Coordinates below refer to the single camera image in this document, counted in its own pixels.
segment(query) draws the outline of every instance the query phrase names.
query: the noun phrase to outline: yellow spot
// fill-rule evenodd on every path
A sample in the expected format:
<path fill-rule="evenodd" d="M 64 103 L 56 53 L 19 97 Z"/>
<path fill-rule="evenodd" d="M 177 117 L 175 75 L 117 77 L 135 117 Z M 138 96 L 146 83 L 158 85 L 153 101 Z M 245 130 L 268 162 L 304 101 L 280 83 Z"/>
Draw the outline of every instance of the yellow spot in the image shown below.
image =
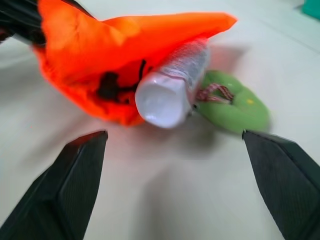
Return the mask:
<path fill-rule="evenodd" d="M 251 104 L 251 105 L 255 103 L 252 99 L 247 99 L 246 102 L 247 104 Z"/>

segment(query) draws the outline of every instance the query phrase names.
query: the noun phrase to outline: white floor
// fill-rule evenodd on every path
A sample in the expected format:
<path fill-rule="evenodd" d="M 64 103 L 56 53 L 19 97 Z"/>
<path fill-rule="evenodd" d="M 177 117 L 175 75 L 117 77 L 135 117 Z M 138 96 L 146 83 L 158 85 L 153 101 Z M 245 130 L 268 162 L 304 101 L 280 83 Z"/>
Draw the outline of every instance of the white floor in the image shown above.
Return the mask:
<path fill-rule="evenodd" d="M 238 17 L 212 40 L 212 67 L 253 89 L 272 112 L 271 132 L 320 163 L 320 22 L 300 13 L 302 0 L 81 3 L 101 19 L 192 11 Z M 107 129 L 86 240 L 283 239 L 240 137 L 199 116 L 172 131 L 93 119 L 43 81 L 28 47 L 15 40 L 0 45 L 0 76 L 0 225 L 65 143 Z"/>

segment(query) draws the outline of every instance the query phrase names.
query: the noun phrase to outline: orange fabric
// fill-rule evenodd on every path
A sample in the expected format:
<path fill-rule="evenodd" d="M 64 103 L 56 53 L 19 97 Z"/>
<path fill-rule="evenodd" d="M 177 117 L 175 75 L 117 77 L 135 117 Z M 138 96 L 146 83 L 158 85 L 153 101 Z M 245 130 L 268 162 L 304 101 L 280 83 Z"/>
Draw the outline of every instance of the orange fabric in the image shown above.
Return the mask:
<path fill-rule="evenodd" d="M 181 13 L 124 16 L 98 21 L 60 0 L 39 0 L 46 47 L 34 51 L 47 80 L 88 114 L 131 126 L 143 122 L 134 93 L 130 104 L 105 101 L 96 95 L 105 72 L 119 74 L 128 87 L 145 71 L 158 66 L 178 45 L 197 37 L 210 38 L 228 30 L 236 20 L 225 13 Z"/>

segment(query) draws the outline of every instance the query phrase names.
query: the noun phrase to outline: green plush toy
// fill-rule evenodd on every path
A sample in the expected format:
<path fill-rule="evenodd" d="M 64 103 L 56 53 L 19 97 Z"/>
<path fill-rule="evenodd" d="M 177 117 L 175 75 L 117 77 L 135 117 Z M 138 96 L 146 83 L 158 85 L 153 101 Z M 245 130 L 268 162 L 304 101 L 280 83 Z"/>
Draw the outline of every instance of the green plush toy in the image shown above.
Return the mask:
<path fill-rule="evenodd" d="M 199 101 L 197 111 L 214 125 L 242 134 L 244 130 L 264 131 L 269 126 L 269 111 L 256 95 L 243 86 L 235 77 L 220 71 L 209 71 L 202 87 L 210 84 L 225 86 L 233 95 L 230 103 L 216 101 Z M 222 97 L 219 91 L 211 93 Z"/>

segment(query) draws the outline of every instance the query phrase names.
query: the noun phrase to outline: plastic bottle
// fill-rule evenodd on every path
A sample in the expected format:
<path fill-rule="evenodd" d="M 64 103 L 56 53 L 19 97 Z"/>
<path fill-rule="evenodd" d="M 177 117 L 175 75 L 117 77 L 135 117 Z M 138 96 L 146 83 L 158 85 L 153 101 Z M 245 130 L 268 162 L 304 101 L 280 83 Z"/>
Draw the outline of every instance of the plastic bottle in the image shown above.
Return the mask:
<path fill-rule="evenodd" d="M 141 117 L 160 128 L 174 128 L 191 112 L 210 62 L 207 39 L 187 42 L 140 82 L 135 103 Z"/>

